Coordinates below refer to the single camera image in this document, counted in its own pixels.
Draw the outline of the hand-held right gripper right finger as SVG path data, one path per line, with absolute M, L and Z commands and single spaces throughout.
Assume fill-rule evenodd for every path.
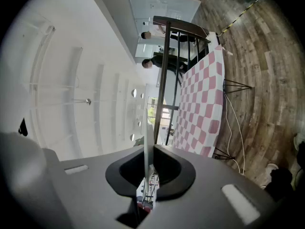
M 276 203 L 258 185 L 225 163 L 180 149 L 155 145 L 188 160 L 196 171 L 179 198 L 158 201 L 142 229 L 270 229 Z

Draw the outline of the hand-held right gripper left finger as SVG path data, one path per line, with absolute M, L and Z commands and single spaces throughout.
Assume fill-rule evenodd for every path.
M 131 229 L 145 217 L 139 212 L 134 185 L 120 167 L 131 168 L 131 178 L 144 177 L 143 147 L 108 155 L 59 161 L 44 150 L 46 188 L 44 227 L 51 229 Z

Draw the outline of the person's white shoe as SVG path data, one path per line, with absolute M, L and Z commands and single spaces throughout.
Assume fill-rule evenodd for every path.
M 302 142 L 305 142 L 305 135 L 302 134 L 302 133 L 297 133 L 297 134 L 294 136 L 293 142 L 294 142 L 294 147 L 295 147 L 295 149 L 298 151 L 298 150 L 299 150 L 299 145 L 300 145 Z
M 270 176 L 273 171 L 278 170 L 278 169 L 279 169 L 279 167 L 276 164 L 270 163 L 266 166 L 265 173 L 268 176 Z

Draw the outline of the person's black clothing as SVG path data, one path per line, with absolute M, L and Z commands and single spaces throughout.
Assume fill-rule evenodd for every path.
M 283 167 L 272 170 L 270 173 L 271 182 L 265 187 L 265 191 L 272 197 L 275 202 L 287 198 L 296 192 L 300 197 L 305 196 L 305 142 L 302 141 L 298 146 L 297 162 L 303 171 L 298 186 L 295 190 L 291 185 L 292 173 Z

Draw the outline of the small silver ceiling fixture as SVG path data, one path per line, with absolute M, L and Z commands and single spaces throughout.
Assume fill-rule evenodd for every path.
M 86 103 L 88 105 L 91 105 L 92 101 L 91 99 L 87 98 L 87 99 L 72 99 L 72 101 L 74 103 Z

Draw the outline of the window with green view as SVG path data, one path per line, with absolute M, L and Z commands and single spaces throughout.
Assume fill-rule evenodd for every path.
M 153 125 L 155 124 L 156 110 L 157 110 L 158 98 L 148 97 L 147 111 L 148 111 L 148 120 Z

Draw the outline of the dark wood metal railing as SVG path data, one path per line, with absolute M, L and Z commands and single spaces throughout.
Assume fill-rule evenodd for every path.
M 179 34 L 182 33 L 187 35 L 188 37 L 192 36 L 197 40 L 202 40 L 207 43 L 210 43 L 210 41 L 207 39 L 209 35 L 209 31 L 207 29 L 199 25 L 192 24 L 190 22 L 169 18 L 169 17 L 154 16 L 153 24 L 162 25 L 165 26 L 166 28 L 165 39 L 164 39 L 163 61 L 161 68 L 161 78 L 159 84 L 158 104 L 157 104 L 155 124 L 154 124 L 154 143 L 157 144 L 163 109 L 167 108 L 172 111 L 170 116 L 169 127 L 171 127 L 172 125 L 174 111 L 178 110 L 178 107 L 175 106 L 176 95 L 177 95 L 177 84 L 178 84 L 177 79 L 175 80 L 173 104 L 167 106 L 163 103 L 165 87 L 166 87 L 168 59 L 169 59 L 170 33 L 175 31 L 178 32 Z

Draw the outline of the yellow black striped floor tape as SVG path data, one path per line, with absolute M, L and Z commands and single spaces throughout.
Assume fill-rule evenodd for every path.
M 229 24 L 219 35 L 216 37 L 221 37 L 224 33 L 226 33 L 252 6 L 254 6 L 259 0 L 254 1 L 250 4 L 231 24 Z

